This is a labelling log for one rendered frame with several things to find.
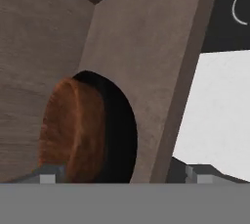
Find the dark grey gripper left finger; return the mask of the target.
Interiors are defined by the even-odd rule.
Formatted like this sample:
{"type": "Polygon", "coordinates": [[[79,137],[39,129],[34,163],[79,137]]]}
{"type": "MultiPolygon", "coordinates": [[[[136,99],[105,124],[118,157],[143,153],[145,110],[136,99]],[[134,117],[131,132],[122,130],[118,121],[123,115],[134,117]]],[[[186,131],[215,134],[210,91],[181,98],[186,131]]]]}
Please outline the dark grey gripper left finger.
{"type": "Polygon", "coordinates": [[[37,167],[32,172],[9,180],[9,183],[22,184],[57,184],[63,183],[65,178],[65,166],[45,164],[37,167]]]}

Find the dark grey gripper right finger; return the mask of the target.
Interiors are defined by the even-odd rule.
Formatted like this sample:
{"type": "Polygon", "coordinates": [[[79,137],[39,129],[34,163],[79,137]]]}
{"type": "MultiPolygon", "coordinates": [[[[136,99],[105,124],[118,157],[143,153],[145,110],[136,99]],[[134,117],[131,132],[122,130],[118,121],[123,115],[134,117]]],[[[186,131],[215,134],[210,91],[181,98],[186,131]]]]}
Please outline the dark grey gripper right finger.
{"type": "Polygon", "coordinates": [[[186,182],[191,184],[249,184],[249,181],[222,173],[211,164],[186,166],[186,182]]]}

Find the brown wooden bowl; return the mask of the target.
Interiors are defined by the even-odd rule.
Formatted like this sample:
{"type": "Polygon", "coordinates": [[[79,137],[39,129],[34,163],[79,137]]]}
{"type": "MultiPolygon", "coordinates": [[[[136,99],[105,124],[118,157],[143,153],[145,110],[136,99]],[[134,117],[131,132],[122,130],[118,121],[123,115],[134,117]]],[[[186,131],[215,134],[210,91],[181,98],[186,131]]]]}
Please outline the brown wooden bowl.
{"type": "Polygon", "coordinates": [[[117,85],[89,70],[57,83],[43,116],[39,166],[62,166],[64,183],[128,183],[137,151],[135,115],[117,85]]]}

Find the black hob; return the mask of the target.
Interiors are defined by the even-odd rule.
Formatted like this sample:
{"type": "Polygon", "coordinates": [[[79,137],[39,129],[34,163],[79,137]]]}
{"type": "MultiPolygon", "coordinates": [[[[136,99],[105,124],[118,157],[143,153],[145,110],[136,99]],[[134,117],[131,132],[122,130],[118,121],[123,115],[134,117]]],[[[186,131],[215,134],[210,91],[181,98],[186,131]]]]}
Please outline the black hob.
{"type": "Polygon", "coordinates": [[[202,53],[250,50],[250,0],[215,0],[202,53]]]}

